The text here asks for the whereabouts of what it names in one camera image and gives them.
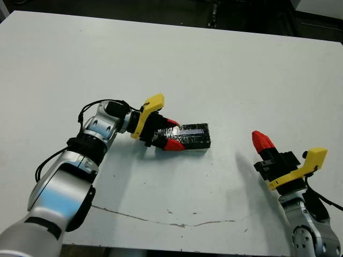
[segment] red fingertip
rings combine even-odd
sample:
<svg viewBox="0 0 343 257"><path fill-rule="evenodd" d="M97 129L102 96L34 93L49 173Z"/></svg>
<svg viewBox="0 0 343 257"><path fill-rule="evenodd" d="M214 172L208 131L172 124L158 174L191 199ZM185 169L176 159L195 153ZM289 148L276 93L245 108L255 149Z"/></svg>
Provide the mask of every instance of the red fingertip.
<svg viewBox="0 0 343 257"><path fill-rule="evenodd" d="M175 127L175 126L179 126L180 124L172 119L167 119L167 124L170 127Z"/></svg>
<svg viewBox="0 0 343 257"><path fill-rule="evenodd" d="M252 133L252 143L258 153L266 148L275 148L269 137L257 130Z"/></svg>
<svg viewBox="0 0 343 257"><path fill-rule="evenodd" d="M163 149L167 151L182 151L185 150L185 146L175 139L168 139Z"/></svg>

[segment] black cable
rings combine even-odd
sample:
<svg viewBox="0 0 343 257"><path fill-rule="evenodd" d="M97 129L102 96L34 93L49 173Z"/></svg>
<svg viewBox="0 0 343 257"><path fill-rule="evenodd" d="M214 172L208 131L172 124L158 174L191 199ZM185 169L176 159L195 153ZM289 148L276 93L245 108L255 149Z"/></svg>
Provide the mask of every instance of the black cable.
<svg viewBox="0 0 343 257"><path fill-rule="evenodd" d="M81 112L79 113L79 116L78 116L78 120L77 122L80 123L80 130L79 130L79 134L82 134L83 133L83 122L84 122L84 113L90 108L92 107L93 105L97 104L97 103L101 103L103 101L113 101L113 102L117 102L117 103L120 103L122 105L125 105L127 106L128 108L130 108L130 110L134 110L134 111L139 111L131 106L129 106L128 103L126 103L125 101L123 100L112 100L112 99L103 99L103 100L98 100L98 101L95 101L95 102L92 102L92 103L89 103L87 105L85 105L82 109L81 109ZM64 147L62 150L59 150L58 152L54 153L52 156L50 156L49 158L47 158L44 162L42 162L36 169L36 172L35 172L35 180L36 182L38 182L40 179L41 179L41 172L42 172L42 169L43 167L45 166L45 164L47 164L52 158L54 158L55 156L59 155L60 153L64 152L65 150L68 149L68 146L67 147Z"/></svg>
<svg viewBox="0 0 343 257"><path fill-rule="evenodd" d="M36 173L35 173L36 182L38 182L41 179L41 172L42 172L42 169L45 166L45 164L47 164L56 155L59 155L60 153L64 152L67 149L68 149L68 146L64 147L62 150L59 150L58 152L54 153L52 156L50 156L44 162L42 162L41 165L38 166L38 168L36 169Z"/></svg>
<svg viewBox="0 0 343 257"><path fill-rule="evenodd" d="M310 176L312 176L312 175L313 175L313 173L312 173L311 175L309 175L309 176L305 176L305 184L306 184L308 190L310 190L312 193L314 193L316 196L318 196L318 198L320 198L323 202L326 202L328 205L333 205L333 206L335 206L337 209L343 211L343 207L342 207L341 205L338 205L337 203L334 203L334 202L330 201L329 199L323 197L321 194L319 194L319 193L317 193L316 191L314 191L314 190L312 189L312 187L310 187L309 183L307 182L307 179L308 179L308 177L310 177Z"/></svg>

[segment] yellow bracket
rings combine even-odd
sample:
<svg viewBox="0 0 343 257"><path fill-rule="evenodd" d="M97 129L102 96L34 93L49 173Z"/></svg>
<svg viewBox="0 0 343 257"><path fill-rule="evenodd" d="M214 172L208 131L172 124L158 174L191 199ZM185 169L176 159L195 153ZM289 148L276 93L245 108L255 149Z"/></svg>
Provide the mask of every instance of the yellow bracket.
<svg viewBox="0 0 343 257"><path fill-rule="evenodd" d="M149 115L157 111L165 106L165 97L163 94L154 95L151 98L147 99L143 104L143 111L140 113L139 120L137 123L136 130L131 134L132 138L139 138L146 119L148 119Z"/></svg>
<svg viewBox="0 0 343 257"><path fill-rule="evenodd" d="M312 173L316 170L319 170L325 160L327 149L322 147L316 147L308 150L304 166L291 171L289 174L286 174L282 177L279 177L268 184L270 190L275 190L278 186L281 186L285 183L288 183L292 180L302 178L306 174Z"/></svg>

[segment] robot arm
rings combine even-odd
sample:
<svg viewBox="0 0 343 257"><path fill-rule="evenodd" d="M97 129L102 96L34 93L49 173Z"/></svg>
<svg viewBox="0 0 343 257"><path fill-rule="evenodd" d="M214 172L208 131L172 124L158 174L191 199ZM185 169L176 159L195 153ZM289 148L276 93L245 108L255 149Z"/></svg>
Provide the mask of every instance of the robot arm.
<svg viewBox="0 0 343 257"><path fill-rule="evenodd" d="M276 189L281 194L279 202L292 228L296 256L339 257L339 240L330 227L330 216L320 200L321 195L313 191L307 183L307 177L322 167L327 150L313 148L305 152L304 166L298 169L300 162L294 154L279 153L266 135L254 131L252 140L263 159L254 165L255 169L264 180L270 181L271 190Z"/></svg>
<svg viewBox="0 0 343 257"><path fill-rule="evenodd" d="M83 112L96 103L96 115L83 126ZM162 94L148 99L140 110L114 100L86 105L79 115L78 135L68 140L42 178L41 169L49 159L39 166L29 212L0 235L0 256L59 256L64 233L80 227L92 205L92 183L117 133L128 131L151 145L157 129L177 124L158 114L163 105Z"/></svg>

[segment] white tabletop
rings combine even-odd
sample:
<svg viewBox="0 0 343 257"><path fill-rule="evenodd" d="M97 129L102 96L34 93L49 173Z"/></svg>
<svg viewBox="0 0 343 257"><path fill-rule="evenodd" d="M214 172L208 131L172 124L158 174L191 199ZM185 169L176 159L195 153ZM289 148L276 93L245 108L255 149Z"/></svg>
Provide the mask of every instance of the white tabletop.
<svg viewBox="0 0 343 257"><path fill-rule="evenodd" d="M26 214L36 167L76 135L83 105L140 107L162 92L160 113L209 123L211 148L162 152L119 134L95 182L97 207L64 242L291 255L278 195L253 168L251 132L299 160L328 148L309 182L342 204L342 83L339 43L14 12L0 24L0 231ZM343 242L342 213L328 210Z"/></svg>

